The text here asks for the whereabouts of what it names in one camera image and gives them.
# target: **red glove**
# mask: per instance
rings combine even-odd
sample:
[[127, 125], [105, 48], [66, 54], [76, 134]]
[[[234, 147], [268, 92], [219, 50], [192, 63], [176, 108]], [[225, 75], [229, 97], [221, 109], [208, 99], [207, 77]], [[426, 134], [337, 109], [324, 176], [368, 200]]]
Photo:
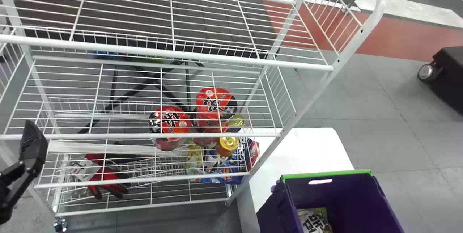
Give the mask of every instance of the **red glove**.
[[[104, 162], [104, 154], [98, 153], [98, 154], [87, 154], [85, 156], [86, 159], [91, 160], [93, 163], [101, 166]], [[103, 177], [103, 180], [121, 180], [121, 179], [128, 179], [129, 176], [123, 173], [115, 173], [116, 171], [108, 168], [108, 167], [101, 167], [97, 172], [95, 172], [95, 175], [93, 175], [89, 181], [101, 181], [101, 177]], [[90, 193], [98, 200], [101, 200], [103, 198], [103, 195], [101, 194], [101, 191], [99, 190], [99, 187], [102, 187], [103, 189], [109, 191], [111, 194], [116, 196], [118, 199], [122, 199], [122, 194], [127, 194], [129, 193], [129, 190], [127, 190], [124, 185], [121, 184], [103, 184], [103, 185], [91, 185], [88, 187], [88, 190]]]

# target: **red noodle cup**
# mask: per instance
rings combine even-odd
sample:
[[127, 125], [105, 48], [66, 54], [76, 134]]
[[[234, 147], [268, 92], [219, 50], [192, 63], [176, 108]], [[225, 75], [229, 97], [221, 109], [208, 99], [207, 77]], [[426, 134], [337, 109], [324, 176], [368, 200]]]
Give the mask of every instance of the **red noodle cup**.
[[[202, 129], [202, 128], [198, 128], [197, 131], [199, 133], [206, 133], [207, 131], [205, 131], [205, 129]], [[222, 127], [222, 132], [226, 132], [227, 131], [227, 128], [226, 127]], [[201, 146], [201, 147], [204, 147], [204, 148], [208, 148], [208, 149], [212, 149], [215, 147], [215, 145], [217, 144], [218, 140], [220, 139], [220, 135], [218, 134], [217, 138], [193, 138], [193, 142], [195, 142], [195, 144]]]
[[[180, 134], [190, 132], [190, 117], [182, 109], [176, 106], [162, 107], [162, 131], [161, 131], [161, 108], [157, 108], [149, 116], [149, 131], [158, 134]], [[154, 138], [154, 145], [163, 150], [171, 151], [181, 147], [183, 138]]]
[[220, 132], [238, 110], [235, 97], [223, 88], [203, 88], [196, 96], [196, 123], [209, 132]]

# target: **floor tile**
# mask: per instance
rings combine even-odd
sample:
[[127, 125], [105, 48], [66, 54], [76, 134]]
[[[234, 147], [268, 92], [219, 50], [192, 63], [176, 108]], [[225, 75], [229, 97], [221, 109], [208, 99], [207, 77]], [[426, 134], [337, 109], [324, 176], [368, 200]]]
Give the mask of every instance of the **floor tile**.
[[423, 62], [361, 55], [406, 120], [460, 121], [459, 115], [416, 77]]
[[463, 166], [463, 122], [409, 121], [408, 124], [437, 167]]
[[44, 211], [32, 197], [20, 198], [13, 209], [13, 215], [7, 223], [0, 226], [0, 232], [54, 232], [54, 218]]
[[333, 127], [356, 169], [374, 172], [435, 168], [403, 120], [323, 119]]
[[399, 179], [433, 232], [461, 231], [463, 202], [438, 169], [404, 171]]
[[118, 213], [98, 213], [67, 217], [67, 232], [84, 233], [115, 233]]
[[463, 167], [445, 168], [440, 171], [456, 196], [463, 202]]
[[[302, 70], [299, 74], [309, 89], [315, 89], [321, 77], [320, 73]], [[309, 111], [304, 116], [327, 119], [402, 119], [374, 73], [358, 55], [349, 60], [313, 108], [315, 114]]]
[[397, 216], [400, 225], [407, 233], [431, 233], [424, 218], [418, 212], [412, 198], [399, 180], [401, 172], [374, 173]]
[[240, 233], [238, 207], [223, 203], [187, 204], [119, 212], [117, 232]]

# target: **product label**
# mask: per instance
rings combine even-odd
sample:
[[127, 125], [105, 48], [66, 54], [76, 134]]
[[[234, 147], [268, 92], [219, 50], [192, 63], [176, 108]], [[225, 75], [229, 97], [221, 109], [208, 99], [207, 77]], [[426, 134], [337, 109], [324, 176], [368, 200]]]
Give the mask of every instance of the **product label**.
[[87, 182], [101, 169], [99, 165], [92, 162], [91, 160], [84, 159], [83, 161], [74, 164], [71, 169], [71, 174], [77, 179]]

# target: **wire shelf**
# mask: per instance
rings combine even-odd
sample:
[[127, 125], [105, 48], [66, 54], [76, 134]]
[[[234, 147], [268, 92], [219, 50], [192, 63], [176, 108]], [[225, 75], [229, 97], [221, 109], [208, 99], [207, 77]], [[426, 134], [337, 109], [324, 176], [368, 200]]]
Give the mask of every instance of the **wire shelf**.
[[[79, 161], [79, 158], [70, 157], [72, 161]], [[139, 158], [137, 161], [117, 164], [120, 159], [114, 161], [108, 159], [106, 167], [116, 172], [129, 175], [131, 178], [150, 177], [156, 174], [158, 177], [168, 177], [174, 175], [185, 175], [185, 161], [182, 157], [154, 157]], [[69, 172], [59, 170], [53, 176], [57, 182], [75, 182], [76, 179], [69, 175]], [[217, 183], [191, 182], [190, 180], [180, 181], [156, 181], [156, 182], [133, 182], [125, 183], [129, 192], [124, 195], [122, 200], [117, 199], [108, 191], [102, 189], [102, 199], [96, 200], [86, 187], [66, 186], [52, 188], [48, 190], [47, 199], [56, 195], [59, 191], [61, 198], [55, 203], [53, 208], [57, 216], [71, 215], [72, 213], [100, 213], [110, 212], [121, 207], [135, 207], [163, 205], [166, 203], [175, 205], [176, 202], [195, 202], [201, 200], [223, 201], [228, 197], [228, 187]]]
[[[281, 126], [279, 109], [286, 111], [288, 105], [293, 109], [288, 91], [281, 83], [281, 73], [275, 68], [269, 69], [263, 80], [256, 71], [220, 70], [191, 66], [192, 63], [186, 66], [183, 62], [142, 67], [152, 65], [136, 62], [130, 62], [132, 66], [118, 65], [124, 63], [118, 60], [38, 58], [24, 83], [5, 134], [21, 134], [25, 120], [31, 119], [45, 135], [67, 134], [72, 138], [72, 134], [87, 133], [111, 138], [123, 133], [141, 134], [141, 139], [162, 137], [163, 131], [149, 132], [150, 114], [161, 106], [177, 106], [189, 116], [186, 120], [195, 124], [202, 120], [193, 115], [201, 113], [196, 110], [199, 106], [196, 98], [203, 88], [223, 88], [236, 98], [236, 114], [243, 116], [245, 123], [243, 136], [249, 137], [255, 128]], [[278, 111], [273, 91], [278, 98]], [[221, 122], [216, 122], [202, 128], [221, 131], [223, 127]], [[196, 126], [187, 129], [194, 133]]]
[[[230, 203], [242, 187], [206, 182], [239, 184], [253, 176], [372, 32], [386, 4], [378, 0], [363, 23], [343, 0], [1, 1], [0, 27], [10, 33], [0, 33], [6, 42], [0, 113], [8, 116], [0, 139], [20, 140], [27, 119], [45, 134], [48, 153], [34, 188], [46, 192], [56, 216]], [[298, 100], [301, 109], [282, 75], [293, 69], [324, 72], [314, 93]], [[239, 131], [198, 115], [203, 88], [234, 96]], [[169, 106], [187, 116], [185, 131], [152, 132], [150, 115]], [[207, 127], [198, 127], [205, 120]], [[240, 141], [226, 161], [210, 158], [213, 146], [191, 148], [190, 141], [219, 137]], [[252, 152], [263, 137], [272, 141], [266, 152]], [[166, 139], [180, 140], [171, 151], [155, 147]], [[90, 154], [98, 168], [91, 175], [100, 179], [78, 180], [71, 170]], [[211, 172], [211, 163], [223, 173]], [[118, 199], [103, 190], [96, 200], [87, 191], [112, 183], [126, 184], [129, 193]]]
[[[295, 56], [306, 63], [326, 65], [291, 5], [265, 4], [261, 0], [10, 1], [14, 1], [18, 15], [4, 16], [29, 37], [244, 58]], [[0, 7], [7, 12], [13, 8], [8, 4]], [[284, 27], [287, 17], [294, 17], [294, 21]], [[291, 30], [282, 46], [285, 49], [273, 51], [278, 34], [285, 30]]]

